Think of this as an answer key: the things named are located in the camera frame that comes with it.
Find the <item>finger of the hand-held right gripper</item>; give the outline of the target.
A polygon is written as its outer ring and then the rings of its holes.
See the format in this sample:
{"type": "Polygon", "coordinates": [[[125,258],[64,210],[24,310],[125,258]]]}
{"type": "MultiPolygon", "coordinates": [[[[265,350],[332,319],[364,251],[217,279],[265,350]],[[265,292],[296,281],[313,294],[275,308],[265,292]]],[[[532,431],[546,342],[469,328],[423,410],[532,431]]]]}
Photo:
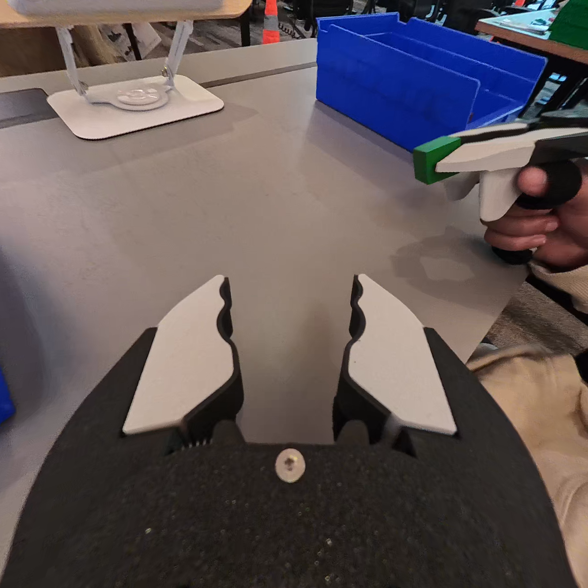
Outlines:
{"type": "Polygon", "coordinates": [[[503,139],[513,136],[521,136],[546,127],[545,121],[511,122],[500,125],[486,126],[464,130],[452,134],[452,138],[460,140],[461,144],[488,142],[494,139],[503,139]]]}
{"type": "Polygon", "coordinates": [[[480,218],[493,222],[503,217],[522,194],[516,181],[529,162],[536,139],[501,138],[466,143],[440,160],[438,173],[479,174],[480,218]]]}

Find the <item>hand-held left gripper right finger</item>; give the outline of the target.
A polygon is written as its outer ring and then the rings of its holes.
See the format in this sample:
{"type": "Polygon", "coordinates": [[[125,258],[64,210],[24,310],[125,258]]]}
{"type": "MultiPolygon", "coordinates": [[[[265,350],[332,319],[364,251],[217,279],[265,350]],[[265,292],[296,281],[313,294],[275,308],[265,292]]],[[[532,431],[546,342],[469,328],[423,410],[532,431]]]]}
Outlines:
{"type": "Polygon", "coordinates": [[[419,318],[366,274],[353,277],[350,308],[333,403],[335,442],[351,422],[372,445],[395,443],[407,429],[454,437],[458,427],[419,318]]]}

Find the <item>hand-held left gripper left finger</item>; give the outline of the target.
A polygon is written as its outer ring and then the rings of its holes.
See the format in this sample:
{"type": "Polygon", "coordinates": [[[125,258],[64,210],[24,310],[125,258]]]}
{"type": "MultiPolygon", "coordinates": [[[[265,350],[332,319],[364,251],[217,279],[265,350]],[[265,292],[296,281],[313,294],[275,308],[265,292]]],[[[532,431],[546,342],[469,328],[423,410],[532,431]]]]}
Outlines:
{"type": "Polygon", "coordinates": [[[159,322],[122,432],[177,429],[211,437],[235,421],[244,401],[232,341],[229,279],[216,275],[176,304],[159,322]]]}

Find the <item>green wooden cube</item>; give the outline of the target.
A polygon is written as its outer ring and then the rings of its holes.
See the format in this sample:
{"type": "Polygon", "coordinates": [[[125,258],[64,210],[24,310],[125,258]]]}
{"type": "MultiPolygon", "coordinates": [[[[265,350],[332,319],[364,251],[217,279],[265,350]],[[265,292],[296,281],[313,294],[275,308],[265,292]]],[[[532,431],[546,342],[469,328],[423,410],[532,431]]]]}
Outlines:
{"type": "Polygon", "coordinates": [[[460,137],[441,136],[415,147],[412,153],[415,178],[425,185],[433,185],[456,175],[456,172],[437,172],[436,166],[460,145],[460,137]]]}

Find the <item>blue plastic bin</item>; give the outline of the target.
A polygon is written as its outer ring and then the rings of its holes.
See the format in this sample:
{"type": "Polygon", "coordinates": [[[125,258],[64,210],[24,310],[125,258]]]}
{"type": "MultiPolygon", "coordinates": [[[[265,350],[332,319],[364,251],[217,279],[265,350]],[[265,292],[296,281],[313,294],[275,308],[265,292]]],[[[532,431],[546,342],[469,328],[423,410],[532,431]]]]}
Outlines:
{"type": "Polygon", "coordinates": [[[0,372],[0,384],[1,384],[1,425],[10,420],[16,414],[16,407],[12,399],[11,392],[9,390],[4,372],[1,369],[0,372]]]}
{"type": "Polygon", "coordinates": [[[316,99],[412,151],[515,119],[547,59],[391,12],[318,19],[317,64],[316,99]]]}

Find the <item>person's right forearm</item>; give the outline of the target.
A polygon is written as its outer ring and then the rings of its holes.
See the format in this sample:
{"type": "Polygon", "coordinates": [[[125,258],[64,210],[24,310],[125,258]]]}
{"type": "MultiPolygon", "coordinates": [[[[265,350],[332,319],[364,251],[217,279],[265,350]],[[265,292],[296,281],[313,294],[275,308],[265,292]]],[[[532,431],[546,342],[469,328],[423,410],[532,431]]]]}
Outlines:
{"type": "Polygon", "coordinates": [[[544,263],[531,261],[531,273],[541,283],[558,290],[570,299],[576,311],[587,314],[587,265],[571,269],[549,269],[544,263]]]}

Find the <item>brown wooden desk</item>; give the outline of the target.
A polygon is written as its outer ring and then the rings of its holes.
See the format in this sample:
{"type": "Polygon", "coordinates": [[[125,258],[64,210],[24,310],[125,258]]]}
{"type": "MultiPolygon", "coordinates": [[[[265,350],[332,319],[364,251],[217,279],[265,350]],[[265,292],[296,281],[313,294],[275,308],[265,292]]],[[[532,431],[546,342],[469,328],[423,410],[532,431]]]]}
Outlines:
{"type": "Polygon", "coordinates": [[[565,45],[549,39],[549,31],[538,33],[533,22],[542,20],[549,26],[558,10],[548,9],[480,19],[475,26],[477,32],[488,34],[499,40],[507,40],[526,49],[535,49],[551,56],[569,59],[587,65],[587,50],[565,45]]]}

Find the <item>green bin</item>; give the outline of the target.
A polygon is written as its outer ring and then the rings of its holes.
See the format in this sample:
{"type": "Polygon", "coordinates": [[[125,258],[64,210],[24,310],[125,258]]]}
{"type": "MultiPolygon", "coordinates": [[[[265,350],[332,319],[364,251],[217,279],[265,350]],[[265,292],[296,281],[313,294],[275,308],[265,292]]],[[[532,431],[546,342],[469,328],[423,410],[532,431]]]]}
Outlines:
{"type": "Polygon", "coordinates": [[[549,27],[549,40],[587,49],[587,1],[561,2],[549,27]]]}

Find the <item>orange traffic cone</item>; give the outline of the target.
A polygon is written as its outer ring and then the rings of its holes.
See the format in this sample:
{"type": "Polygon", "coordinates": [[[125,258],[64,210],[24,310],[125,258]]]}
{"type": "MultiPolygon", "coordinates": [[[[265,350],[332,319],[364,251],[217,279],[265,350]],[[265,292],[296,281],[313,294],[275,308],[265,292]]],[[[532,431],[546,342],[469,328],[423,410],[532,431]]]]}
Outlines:
{"type": "Polygon", "coordinates": [[[262,44],[278,43],[281,40],[276,0],[265,1],[262,44]]]}

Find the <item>instruction sheet on stand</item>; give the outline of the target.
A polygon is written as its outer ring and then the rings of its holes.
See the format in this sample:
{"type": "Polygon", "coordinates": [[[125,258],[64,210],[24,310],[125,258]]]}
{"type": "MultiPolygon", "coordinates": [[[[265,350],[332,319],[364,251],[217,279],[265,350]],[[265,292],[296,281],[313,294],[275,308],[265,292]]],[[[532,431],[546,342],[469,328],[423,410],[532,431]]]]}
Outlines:
{"type": "Polygon", "coordinates": [[[195,21],[241,18],[251,1],[6,1],[1,26],[55,29],[72,89],[46,97],[49,117],[58,117],[78,138],[99,141],[219,112],[216,97],[179,65],[195,21]],[[87,85],[79,77],[71,30],[76,25],[176,21],[162,71],[154,77],[87,85]]]}

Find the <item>printed paper sheet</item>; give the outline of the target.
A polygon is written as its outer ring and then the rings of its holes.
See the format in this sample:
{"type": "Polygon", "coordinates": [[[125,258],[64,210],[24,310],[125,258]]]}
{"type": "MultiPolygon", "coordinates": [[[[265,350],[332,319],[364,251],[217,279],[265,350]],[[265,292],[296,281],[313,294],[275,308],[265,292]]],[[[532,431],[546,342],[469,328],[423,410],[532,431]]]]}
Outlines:
{"type": "Polygon", "coordinates": [[[135,49],[139,59],[145,59],[162,40],[151,24],[100,24],[98,30],[115,57],[120,61],[136,61],[135,49]]]}

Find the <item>tan coat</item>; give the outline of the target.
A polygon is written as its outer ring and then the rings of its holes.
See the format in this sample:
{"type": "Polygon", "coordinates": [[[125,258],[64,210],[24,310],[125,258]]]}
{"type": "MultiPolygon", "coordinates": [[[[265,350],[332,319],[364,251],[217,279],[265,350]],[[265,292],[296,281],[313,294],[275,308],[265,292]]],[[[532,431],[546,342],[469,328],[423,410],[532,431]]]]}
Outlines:
{"type": "MultiPolygon", "coordinates": [[[[70,30],[78,68],[119,63],[120,58],[96,25],[70,30]]],[[[54,28],[1,29],[1,77],[66,69],[54,28]]]]}

